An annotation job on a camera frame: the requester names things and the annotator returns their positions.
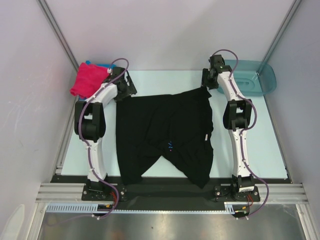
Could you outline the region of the black t shirt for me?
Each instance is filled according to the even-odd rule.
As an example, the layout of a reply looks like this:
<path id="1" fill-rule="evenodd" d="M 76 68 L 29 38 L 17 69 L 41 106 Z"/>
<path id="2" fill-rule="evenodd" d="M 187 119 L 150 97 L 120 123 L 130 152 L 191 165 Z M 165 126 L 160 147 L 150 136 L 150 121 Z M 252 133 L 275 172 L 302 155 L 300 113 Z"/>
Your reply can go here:
<path id="1" fill-rule="evenodd" d="M 141 182 L 160 157 L 204 188 L 214 151 L 211 95 L 205 87 L 178 94 L 128 97 L 116 104 L 116 154 L 122 183 Z"/>

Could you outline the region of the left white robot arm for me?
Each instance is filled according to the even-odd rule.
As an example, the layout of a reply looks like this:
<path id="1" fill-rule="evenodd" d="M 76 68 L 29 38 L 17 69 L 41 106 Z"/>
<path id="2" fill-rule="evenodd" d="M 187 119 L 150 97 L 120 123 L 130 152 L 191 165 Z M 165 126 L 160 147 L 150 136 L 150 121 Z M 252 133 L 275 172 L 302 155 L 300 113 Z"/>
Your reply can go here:
<path id="1" fill-rule="evenodd" d="M 115 66 L 93 96 L 75 103 L 74 132 L 83 142 L 88 157 L 86 191 L 93 192 L 100 200 L 107 199 L 112 189 L 105 184 L 108 174 L 102 151 L 102 140 L 107 128 L 104 108 L 112 100 L 120 101 L 136 93 L 128 70 Z"/>

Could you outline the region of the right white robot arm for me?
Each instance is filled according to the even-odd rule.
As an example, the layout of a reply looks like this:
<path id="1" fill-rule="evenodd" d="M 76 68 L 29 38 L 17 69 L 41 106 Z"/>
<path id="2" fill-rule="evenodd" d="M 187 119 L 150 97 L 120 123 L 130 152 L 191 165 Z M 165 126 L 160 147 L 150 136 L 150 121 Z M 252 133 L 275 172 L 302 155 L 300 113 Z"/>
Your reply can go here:
<path id="1" fill-rule="evenodd" d="M 245 98 L 236 84 L 233 69 L 225 63 L 222 55 L 209 57 L 209 68 L 202 70 L 201 85 L 210 90 L 221 88 L 227 104 L 222 122 L 228 130 L 232 154 L 233 174 L 231 196 L 242 201 L 249 192 L 254 191 L 254 176 L 248 170 L 247 130 L 250 127 L 252 101 Z"/>

